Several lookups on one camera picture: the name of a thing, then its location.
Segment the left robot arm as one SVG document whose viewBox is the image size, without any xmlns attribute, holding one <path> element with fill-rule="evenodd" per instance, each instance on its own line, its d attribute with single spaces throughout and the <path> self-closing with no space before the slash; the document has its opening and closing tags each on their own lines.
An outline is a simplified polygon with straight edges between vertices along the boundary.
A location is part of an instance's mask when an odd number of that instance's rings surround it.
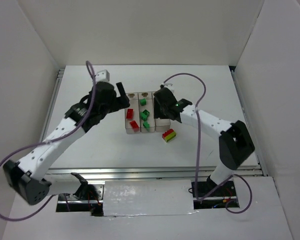
<svg viewBox="0 0 300 240">
<path fill-rule="evenodd" d="M 53 183 L 47 179 L 46 173 L 51 165 L 107 114 L 129 106 L 130 101 L 121 82 L 116 85 L 97 82 L 89 94 L 70 107 L 42 144 L 33 147 L 19 160 L 9 159 L 3 165 L 8 184 L 29 205 L 38 204 L 50 195 Z"/>
</svg>

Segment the long red lego brick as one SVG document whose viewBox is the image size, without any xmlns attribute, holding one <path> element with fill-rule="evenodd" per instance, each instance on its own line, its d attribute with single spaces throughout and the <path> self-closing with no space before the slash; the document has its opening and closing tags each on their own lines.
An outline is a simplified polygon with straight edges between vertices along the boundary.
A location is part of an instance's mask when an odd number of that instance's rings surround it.
<svg viewBox="0 0 300 240">
<path fill-rule="evenodd" d="M 170 135 L 171 133 L 173 133 L 174 130 L 171 128 L 167 131 L 165 131 L 163 134 L 162 134 L 162 138 L 165 139 L 168 135 Z"/>
</svg>

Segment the small red lego brick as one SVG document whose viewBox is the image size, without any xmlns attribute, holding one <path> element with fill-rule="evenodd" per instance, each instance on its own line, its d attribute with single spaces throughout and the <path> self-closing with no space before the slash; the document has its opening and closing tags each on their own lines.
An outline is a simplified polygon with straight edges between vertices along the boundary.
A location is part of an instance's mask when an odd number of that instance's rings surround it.
<svg viewBox="0 0 300 240">
<path fill-rule="evenodd" d="M 126 119 L 127 120 L 132 120 L 134 118 L 134 109 L 133 108 L 128 108 L 126 111 Z"/>
</svg>

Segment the long lime lego brick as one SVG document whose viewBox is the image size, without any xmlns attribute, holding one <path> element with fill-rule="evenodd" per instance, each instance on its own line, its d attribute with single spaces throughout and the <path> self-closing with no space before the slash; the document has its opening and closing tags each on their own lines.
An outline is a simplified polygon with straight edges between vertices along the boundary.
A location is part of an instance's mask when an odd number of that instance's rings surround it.
<svg viewBox="0 0 300 240">
<path fill-rule="evenodd" d="M 174 139 L 176 137 L 176 135 L 177 135 L 177 133 L 175 131 L 171 132 L 164 138 L 165 142 L 168 143 L 169 141 Z"/>
</svg>

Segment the green square lego brick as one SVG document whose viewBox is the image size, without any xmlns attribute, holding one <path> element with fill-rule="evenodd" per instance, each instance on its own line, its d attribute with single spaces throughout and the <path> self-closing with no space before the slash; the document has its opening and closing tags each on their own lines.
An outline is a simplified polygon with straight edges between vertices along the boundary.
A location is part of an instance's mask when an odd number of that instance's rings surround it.
<svg viewBox="0 0 300 240">
<path fill-rule="evenodd" d="M 147 104 L 147 100 L 145 98 L 142 98 L 139 100 L 139 103 L 141 106 L 145 106 Z"/>
</svg>

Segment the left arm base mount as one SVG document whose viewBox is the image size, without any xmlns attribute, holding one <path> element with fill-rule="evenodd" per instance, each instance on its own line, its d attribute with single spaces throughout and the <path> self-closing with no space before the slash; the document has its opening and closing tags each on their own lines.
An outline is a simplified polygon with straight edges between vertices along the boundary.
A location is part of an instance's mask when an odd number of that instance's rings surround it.
<svg viewBox="0 0 300 240">
<path fill-rule="evenodd" d="M 49 194 L 57 197 L 56 212 L 87 212 L 102 217 L 104 184 L 89 183 L 78 173 L 49 174 Z"/>
</svg>

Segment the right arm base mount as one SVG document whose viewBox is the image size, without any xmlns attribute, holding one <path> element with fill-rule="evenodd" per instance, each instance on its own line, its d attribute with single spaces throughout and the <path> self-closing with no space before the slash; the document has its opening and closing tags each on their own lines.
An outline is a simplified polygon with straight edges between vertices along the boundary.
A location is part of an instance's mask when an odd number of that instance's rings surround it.
<svg viewBox="0 0 300 240">
<path fill-rule="evenodd" d="M 224 209 L 228 203 L 228 208 L 238 208 L 237 192 L 233 179 L 228 180 L 225 184 L 216 189 L 204 200 L 197 200 L 195 196 L 195 182 L 191 182 L 188 192 L 193 197 L 193 207 L 195 210 L 201 209 Z"/>
</svg>

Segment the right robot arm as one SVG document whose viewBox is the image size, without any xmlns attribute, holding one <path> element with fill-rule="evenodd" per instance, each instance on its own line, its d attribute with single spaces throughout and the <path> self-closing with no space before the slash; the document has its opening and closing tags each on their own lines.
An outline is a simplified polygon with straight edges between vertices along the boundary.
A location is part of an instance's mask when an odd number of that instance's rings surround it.
<svg viewBox="0 0 300 240">
<path fill-rule="evenodd" d="M 229 178 L 254 153 L 255 145 L 244 122 L 230 122 L 199 110 L 189 100 L 177 100 L 167 87 L 154 92 L 153 97 L 160 116 L 192 126 L 218 142 L 220 162 L 208 177 L 213 185 Z"/>
</svg>

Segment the small green lego brick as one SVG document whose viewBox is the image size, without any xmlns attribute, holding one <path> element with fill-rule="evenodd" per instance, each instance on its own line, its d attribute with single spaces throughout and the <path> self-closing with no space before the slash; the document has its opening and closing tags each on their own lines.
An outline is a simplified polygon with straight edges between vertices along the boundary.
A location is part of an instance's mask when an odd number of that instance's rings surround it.
<svg viewBox="0 0 300 240">
<path fill-rule="evenodd" d="M 147 121 L 144 121 L 142 125 L 148 132 L 150 131 L 150 124 Z"/>
</svg>

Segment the red square lego brick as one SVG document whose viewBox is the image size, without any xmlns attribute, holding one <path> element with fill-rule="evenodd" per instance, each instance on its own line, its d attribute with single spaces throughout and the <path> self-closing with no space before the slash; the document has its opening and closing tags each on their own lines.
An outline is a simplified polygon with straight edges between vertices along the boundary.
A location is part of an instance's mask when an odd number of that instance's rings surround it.
<svg viewBox="0 0 300 240">
<path fill-rule="evenodd" d="M 133 130 L 137 130 L 137 129 L 140 128 L 139 125 L 137 124 L 137 122 L 136 122 L 135 120 L 130 121 L 129 124 L 130 124 L 130 126 L 131 126 L 131 128 L 132 128 Z"/>
</svg>

